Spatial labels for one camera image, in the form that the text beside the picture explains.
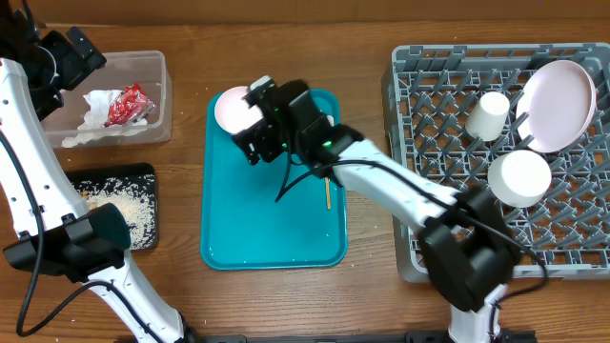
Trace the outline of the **white paper cup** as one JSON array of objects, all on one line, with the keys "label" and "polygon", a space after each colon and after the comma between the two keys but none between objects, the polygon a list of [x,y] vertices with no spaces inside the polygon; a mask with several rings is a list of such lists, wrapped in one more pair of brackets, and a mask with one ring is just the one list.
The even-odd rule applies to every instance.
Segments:
[{"label": "white paper cup", "polygon": [[473,111],[468,115],[465,130],[473,138],[485,142],[496,140],[504,127],[510,101],[502,93],[490,91],[484,93]]}]

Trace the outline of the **pink bowl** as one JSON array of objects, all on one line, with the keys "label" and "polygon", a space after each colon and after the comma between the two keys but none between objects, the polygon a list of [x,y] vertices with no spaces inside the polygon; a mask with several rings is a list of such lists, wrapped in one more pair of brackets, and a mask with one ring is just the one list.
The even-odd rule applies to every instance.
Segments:
[{"label": "pink bowl", "polygon": [[244,99],[247,93],[246,86],[234,87],[224,91],[216,101],[215,120],[229,134],[245,131],[263,118],[261,110]]}]

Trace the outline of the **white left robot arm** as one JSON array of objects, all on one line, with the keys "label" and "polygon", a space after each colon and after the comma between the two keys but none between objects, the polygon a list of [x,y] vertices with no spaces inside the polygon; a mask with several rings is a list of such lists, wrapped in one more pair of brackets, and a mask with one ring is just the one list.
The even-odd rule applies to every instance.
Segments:
[{"label": "white left robot arm", "polygon": [[137,341],[192,342],[184,317],[137,267],[119,209],[88,207],[40,123],[62,106],[61,90],[73,89],[104,62],[78,29],[40,40],[25,24],[1,22],[1,185],[19,237],[3,253],[15,269],[31,273],[16,332],[36,333],[65,308],[60,303],[33,328],[24,327],[39,276],[65,275],[80,286],[67,302],[85,291],[96,293]]}]

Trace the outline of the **white napkin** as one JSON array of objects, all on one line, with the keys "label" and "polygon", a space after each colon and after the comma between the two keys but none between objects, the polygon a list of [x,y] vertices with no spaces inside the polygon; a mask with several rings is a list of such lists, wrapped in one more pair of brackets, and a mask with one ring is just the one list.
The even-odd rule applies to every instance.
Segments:
[{"label": "white napkin", "polygon": [[116,136],[117,132],[107,132],[104,124],[108,120],[109,109],[112,100],[118,97],[121,90],[94,90],[84,95],[85,101],[90,105],[90,110],[84,115],[84,122],[77,127],[79,133],[75,137],[64,138],[62,148],[74,148],[85,145],[92,140],[98,140],[106,136]]}]

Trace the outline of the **wooden chopstick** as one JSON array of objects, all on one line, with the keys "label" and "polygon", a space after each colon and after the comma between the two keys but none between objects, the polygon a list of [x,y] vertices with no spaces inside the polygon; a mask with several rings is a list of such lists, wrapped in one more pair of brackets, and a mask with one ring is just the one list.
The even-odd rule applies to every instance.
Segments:
[{"label": "wooden chopstick", "polygon": [[326,195],[326,206],[327,210],[332,209],[332,198],[331,198],[331,190],[330,190],[330,179],[328,177],[324,178],[325,182],[325,195]]}]

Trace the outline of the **pink round plate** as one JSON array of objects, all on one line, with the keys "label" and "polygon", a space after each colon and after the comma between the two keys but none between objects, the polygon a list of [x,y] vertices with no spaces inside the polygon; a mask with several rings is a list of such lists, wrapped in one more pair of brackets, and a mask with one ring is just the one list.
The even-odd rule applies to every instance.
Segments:
[{"label": "pink round plate", "polygon": [[549,153],[574,143],[588,128],[596,109],[596,88],[579,64],[558,60],[537,70],[517,102],[516,119],[528,148]]}]

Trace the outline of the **white plastic fork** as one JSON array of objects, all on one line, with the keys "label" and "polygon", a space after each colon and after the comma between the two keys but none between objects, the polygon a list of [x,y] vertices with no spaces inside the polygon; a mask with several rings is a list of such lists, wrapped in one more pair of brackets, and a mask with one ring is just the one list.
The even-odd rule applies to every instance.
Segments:
[{"label": "white plastic fork", "polygon": [[335,119],[334,119],[334,117],[333,117],[333,116],[331,116],[331,115],[326,115],[326,118],[327,118],[327,120],[328,120],[329,124],[331,125],[331,127],[333,127],[333,126],[335,125]]}]

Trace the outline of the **white bowl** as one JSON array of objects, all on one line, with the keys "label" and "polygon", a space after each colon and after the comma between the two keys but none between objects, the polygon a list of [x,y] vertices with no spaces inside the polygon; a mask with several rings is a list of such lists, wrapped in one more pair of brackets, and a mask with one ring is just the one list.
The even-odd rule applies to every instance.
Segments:
[{"label": "white bowl", "polygon": [[493,195],[503,204],[528,208],[546,194],[552,181],[548,163],[528,150],[511,151],[495,159],[487,172]]}]

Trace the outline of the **red snack wrapper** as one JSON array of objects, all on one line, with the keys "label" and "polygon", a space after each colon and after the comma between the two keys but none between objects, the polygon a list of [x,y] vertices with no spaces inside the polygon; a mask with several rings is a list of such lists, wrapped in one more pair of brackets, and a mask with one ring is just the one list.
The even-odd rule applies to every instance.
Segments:
[{"label": "red snack wrapper", "polygon": [[154,102],[139,84],[131,84],[112,100],[105,127],[127,125],[146,117],[155,109]]}]

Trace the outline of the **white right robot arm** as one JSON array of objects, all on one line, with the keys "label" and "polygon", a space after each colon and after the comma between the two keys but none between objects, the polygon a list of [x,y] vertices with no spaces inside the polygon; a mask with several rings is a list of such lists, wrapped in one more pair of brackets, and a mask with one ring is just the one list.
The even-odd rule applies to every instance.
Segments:
[{"label": "white right robot arm", "polygon": [[310,175],[365,195],[402,221],[417,238],[430,282],[451,306],[449,339],[499,340],[499,305],[520,252],[485,190],[460,192],[403,167],[324,113],[302,80],[278,86],[264,76],[224,91],[215,110],[250,164],[286,153]]}]

